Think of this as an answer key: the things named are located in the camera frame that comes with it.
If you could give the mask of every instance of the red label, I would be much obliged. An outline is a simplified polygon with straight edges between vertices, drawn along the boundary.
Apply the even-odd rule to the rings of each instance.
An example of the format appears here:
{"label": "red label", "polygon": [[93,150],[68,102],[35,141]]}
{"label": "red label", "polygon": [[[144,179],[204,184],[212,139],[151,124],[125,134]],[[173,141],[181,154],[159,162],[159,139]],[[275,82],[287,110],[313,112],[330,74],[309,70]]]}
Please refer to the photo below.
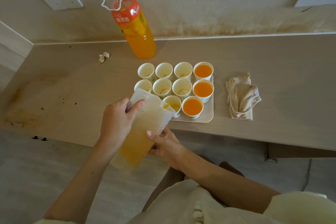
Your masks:
{"label": "red label", "polygon": [[133,21],[141,12],[140,5],[136,0],[132,0],[130,7],[123,11],[111,11],[112,16],[118,25]]}

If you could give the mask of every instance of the shirt sleeve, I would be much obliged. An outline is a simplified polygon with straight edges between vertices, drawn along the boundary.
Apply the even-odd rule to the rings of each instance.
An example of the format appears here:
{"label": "shirt sleeve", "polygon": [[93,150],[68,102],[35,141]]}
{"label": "shirt sleeve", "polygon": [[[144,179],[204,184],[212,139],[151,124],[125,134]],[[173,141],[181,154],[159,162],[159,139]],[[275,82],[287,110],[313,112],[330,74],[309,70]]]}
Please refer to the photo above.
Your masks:
{"label": "shirt sleeve", "polygon": [[61,220],[45,220],[45,219],[42,219],[38,222],[35,222],[34,224],[76,224],[76,223],[75,222],[61,221]]}
{"label": "shirt sleeve", "polygon": [[336,223],[336,204],[322,194],[291,192],[273,197],[263,215],[288,224]]}

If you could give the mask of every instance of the person's right arm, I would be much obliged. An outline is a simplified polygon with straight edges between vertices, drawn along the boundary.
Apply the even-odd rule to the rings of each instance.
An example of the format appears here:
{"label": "person's right arm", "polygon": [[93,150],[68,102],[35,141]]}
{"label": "person's right arm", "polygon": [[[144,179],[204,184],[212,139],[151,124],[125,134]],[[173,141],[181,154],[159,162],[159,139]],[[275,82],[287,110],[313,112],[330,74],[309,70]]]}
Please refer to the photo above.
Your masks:
{"label": "person's right arm", "polygon": [[159,137],[148,131],[147,137],[160,146],[159,150],[150,150],[149,153],[161,155],[171,167],[184,172],[228,207],[263,213],[272,197],[280,194],[263,184],[216,166],[187,150],[168,128],[165,128]]}

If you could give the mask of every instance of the person's left arm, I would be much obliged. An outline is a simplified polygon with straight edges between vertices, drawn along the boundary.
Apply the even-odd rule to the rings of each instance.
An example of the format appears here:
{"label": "person's left arm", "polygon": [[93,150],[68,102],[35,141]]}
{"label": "person's left arm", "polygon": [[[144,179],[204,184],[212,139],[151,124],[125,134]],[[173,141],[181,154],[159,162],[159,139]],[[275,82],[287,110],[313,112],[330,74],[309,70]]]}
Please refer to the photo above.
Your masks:
{"label": "person's left arm", "polygon": [[104,111],[100,137],[88,160],[44,215],[47,220],[84,224],[105,169],[129,133],[138,111],[146,103],[136,102],[125,112],[129,99],[108,105]]}

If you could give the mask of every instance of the beige tray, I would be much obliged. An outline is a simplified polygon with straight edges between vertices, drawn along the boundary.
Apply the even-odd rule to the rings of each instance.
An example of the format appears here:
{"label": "beige tray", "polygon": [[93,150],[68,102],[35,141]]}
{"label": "beige tray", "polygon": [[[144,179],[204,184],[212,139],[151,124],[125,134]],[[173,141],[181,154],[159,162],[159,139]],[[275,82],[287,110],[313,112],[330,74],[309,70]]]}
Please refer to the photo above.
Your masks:
{"label": "beige tray", "polygon": [[[194,85],[196,79],[195,79],[195,75],[193,74],[191,76],[191,82]],[[210,78],[210,82],[213,83],[213,75]],[[209,99],[208,102],[206,102],[204,104],[204,108],[203,111],[201,113],[201,115],[193,120],[190,119],[182,110],[181,110],[181,116],[178,118],[172,118],[170,121],[188,121],[188,122],[199,122],[199,123],[207,123],[209,121],[211,121],[213,118],[213,94],[211,96],[211,98]]]}

